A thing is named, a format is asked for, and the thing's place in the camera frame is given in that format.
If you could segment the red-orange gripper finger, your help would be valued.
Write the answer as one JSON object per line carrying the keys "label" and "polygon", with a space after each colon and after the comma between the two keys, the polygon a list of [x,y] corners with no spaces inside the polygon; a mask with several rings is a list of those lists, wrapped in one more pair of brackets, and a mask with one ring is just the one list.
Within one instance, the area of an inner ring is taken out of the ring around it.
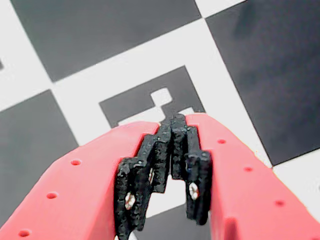
{"label": "red-orange gripper finger", "polygon": [[317,240],[320,224],[254,152],[207,114],[171,120],[171,173],[186,215],[214,240]]}
{"label": "red-orange gripper finger", "polygon": [[0,229],[3,240],[128,239],[170,166],[169,122],[116,127],[56,160]]}

